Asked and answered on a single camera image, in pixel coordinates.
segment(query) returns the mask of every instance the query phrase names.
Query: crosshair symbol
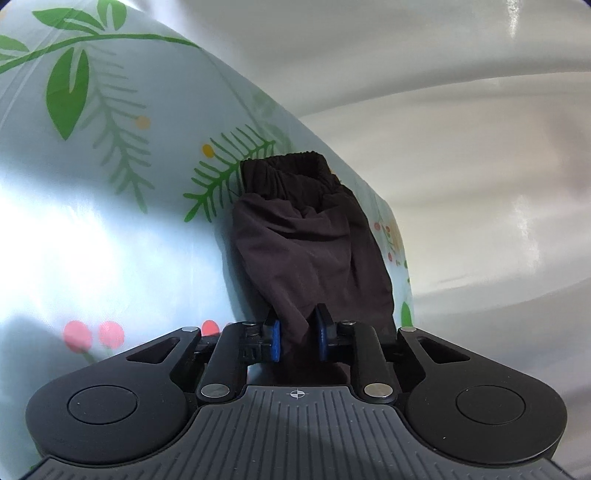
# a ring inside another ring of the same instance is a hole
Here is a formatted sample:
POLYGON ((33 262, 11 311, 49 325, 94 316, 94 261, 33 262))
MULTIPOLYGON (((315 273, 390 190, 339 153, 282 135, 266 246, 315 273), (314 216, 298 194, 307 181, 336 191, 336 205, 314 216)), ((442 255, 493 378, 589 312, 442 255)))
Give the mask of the crosshair symbol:
POLYGON ((299 400, 300 398, 303 398, 305 395, 310 395, 310 394, 304 393, 304 392, 302 392, 302 390, 294 390, 293 392, 289 392, 288 395, 290 397, 295 398, 296 400, 299 400))

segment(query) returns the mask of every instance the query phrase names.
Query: gray ribbed plate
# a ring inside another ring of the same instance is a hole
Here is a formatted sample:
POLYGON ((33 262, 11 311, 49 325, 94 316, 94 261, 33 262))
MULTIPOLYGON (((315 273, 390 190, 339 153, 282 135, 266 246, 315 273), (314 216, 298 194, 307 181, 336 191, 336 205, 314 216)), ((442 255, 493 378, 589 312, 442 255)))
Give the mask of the gray ribbed plate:
POLYGON ((29 480, 567 480, 548 460, 487 469, 419 443, 388 406, 346 387, 254 387, 203 407, 166 450, 137 463, 84 468, 47 459, 29 480))

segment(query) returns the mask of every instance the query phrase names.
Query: triangular cutout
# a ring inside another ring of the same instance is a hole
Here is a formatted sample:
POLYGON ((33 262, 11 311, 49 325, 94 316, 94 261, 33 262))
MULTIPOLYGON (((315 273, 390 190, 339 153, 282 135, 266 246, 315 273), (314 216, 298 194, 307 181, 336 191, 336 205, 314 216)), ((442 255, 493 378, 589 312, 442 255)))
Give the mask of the triangular cutout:
POLYGON ((143 364, 161 364, 164 362, 164 359, 168 357, 168 354, 173 351, 179 341, 180 338, 178 337, 167 338, 163 342, 149 346, 144 350, 140 350, 139 352, 130 355, 127 357, 127 360, 143 364))
POLYGON ((455 362, 465 362, 470 359, 469 356, 427 337, 419 337, 418 342, 423 347, 423 350, 427 352, 427 355, 431 357, 431 360, 437 364, 452 364, 455 362))

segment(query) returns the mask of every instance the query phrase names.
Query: dark brown fabric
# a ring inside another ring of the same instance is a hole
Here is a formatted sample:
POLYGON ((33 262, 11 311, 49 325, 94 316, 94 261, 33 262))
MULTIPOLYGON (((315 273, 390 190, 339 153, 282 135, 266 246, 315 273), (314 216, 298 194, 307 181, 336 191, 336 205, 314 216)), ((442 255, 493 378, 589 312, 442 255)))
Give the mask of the dark brown fabric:
POLYGON ((241 169, 245 194, 233 210, 234 241, 281 321, 281 375, 285 383, 323 382, 335 372, 314 361, 315 335, 306 319, 316 304, 326 303, 335 321, 395 334, 382 254, 355 196, 322 155, 246 160, 241 169))

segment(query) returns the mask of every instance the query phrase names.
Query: red berry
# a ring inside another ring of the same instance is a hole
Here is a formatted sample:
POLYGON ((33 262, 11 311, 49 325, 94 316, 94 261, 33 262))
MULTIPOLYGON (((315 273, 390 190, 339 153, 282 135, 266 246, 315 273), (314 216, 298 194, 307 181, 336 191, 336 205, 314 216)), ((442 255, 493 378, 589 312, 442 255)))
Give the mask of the red berry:
POLYGON ((85 323, 72 320, 62 333, 66 346, 74 353, 87 353, 92 346, 92 333, 85 323))
POLYGON ((100 324, 99 341, 102 346, 114 350, 123 345, 123 342, 125 341, 125 332, 119 323, 108 320, 107 322, 100 324))
POLYGON ((201 325, 201 335, 209 336, 216 335, 217 333, 220 333, 220 327, 213 320, 205 320, 203 325, 201 325))

